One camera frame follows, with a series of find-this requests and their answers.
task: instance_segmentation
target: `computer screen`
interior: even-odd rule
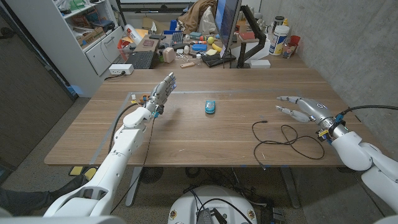
[[[228,50],[231,47],[236,21],[241,8],[242,0],[218,0],[216,10],[216,27],[220,35],[223,47]]]

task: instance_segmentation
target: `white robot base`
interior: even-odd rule
[[[197,207],[201,207],[201,202],[205,203],[213,198],[220,198],[233,204],[251,223],[257,224],[257,217],[252,205],[235,191],[217,185],[201,186],[193,189],[193,191],[200,201],[197,198],[195,201],[195,196],[192,192],[183,194],[172,205],[167,222],[168,224],[196,224]],[[206,203],[204,208],[209,208],[210,210],[216,208],[223,217],[226,217],[225,220],[228,223],[248,223],[238,211],[225,202],[213,200]],[[212,216],[211,220],[213,223],[219,223],[215,216]]]

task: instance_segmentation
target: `cabinet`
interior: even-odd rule
[[[65,15],[53,0],[6,2],[79,96],[93,96],[110,74],[108,67],[120,56],[117,44],[123,30],[109,1],[90,3],[86,0],[84,7]],[[82,49],[70,27],[72,17],[93,9],[98,12],[98,17],[112,20],[115,28]]]

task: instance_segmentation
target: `cup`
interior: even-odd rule
[[[290,58],[292,56],[292,53],[296,49],[297,44],[295,43],[284,43],[284,46],[282,48],[282,56],[283,58]]]
[[[293,36],[290,37],[290,41],[289,41],[289,42],[290,42],[290,43],[294,43],[294,44],[296,44],[297,46],[299,46],[300,37],[299,37],[299,36],[296,36],[296,35],[293,35]]]

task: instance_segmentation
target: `table surface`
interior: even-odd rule
[[[280,105],[299,110],[297,105],[277,101],[277,96],[314,98],[333,114],[347,109],[329,84],[316,70],[306,68],[298,55],[290,59],[267,58],[271,68],[263,70],[197,66],[181,69],[169,64],[107,80],[49,152],[45,163],[54,166],[101,164],[108,152],[112,123],[118,113],[131,104],[131,92],[138,96],[150,93],[170,72],[177,77],[177,88],[169,96],[164,114],[154,121],[146,166],[258,166],[253,150],[259,142],[251,127],[261,120],[268,123],[258,124],[255,131],[263,140],[285,141],[280,131],[283,124],[295,128],[300,136],[316,137],[315,123],[299,123],[275,109],[275,105]],[[216,101],[215,114],[205,113],[206,100]],[[386,153],[353,113],[347,114],[345,121],[347,128],[356,131],[363,141]],[[147,126],[144,143],[130,158],[129,165],[141,166],[144,161],[152,124]],[[291,131],[286,133],[290,139],[294,138]],[[325,156],[320,160],[303,157],[290,146],[265,144],[259,146],[256,155],[267,166],[341,166],[336,151],[326,142],[322,145]],[[322,154],[320,146],[311,139],[301,139],[294,146],[308,156]]]

